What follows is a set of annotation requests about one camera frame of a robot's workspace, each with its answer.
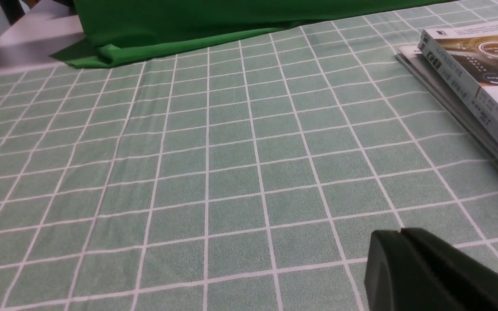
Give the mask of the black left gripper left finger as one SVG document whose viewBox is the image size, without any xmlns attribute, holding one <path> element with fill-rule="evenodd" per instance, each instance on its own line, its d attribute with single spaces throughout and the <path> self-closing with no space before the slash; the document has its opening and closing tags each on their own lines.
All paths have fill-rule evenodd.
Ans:
<svg viewBox="0 0 498 311">
<path fill-rule="evenodd" d="M 400 232 L 371 233 L 364 281 L 370 311 L 441 311 L 444 295 Z"/>
</svg>

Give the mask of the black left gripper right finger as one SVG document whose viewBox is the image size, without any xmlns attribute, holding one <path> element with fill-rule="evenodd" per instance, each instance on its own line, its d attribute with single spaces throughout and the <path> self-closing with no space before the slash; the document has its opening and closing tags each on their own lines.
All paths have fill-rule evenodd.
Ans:
<svg viewBox="0 0 498 311">
<path fill-rule="evenodd" d="M 498 311 L 498 273 L 425 229 L 404 228 L 401 234 L 467 311 Z"/>
</svg>

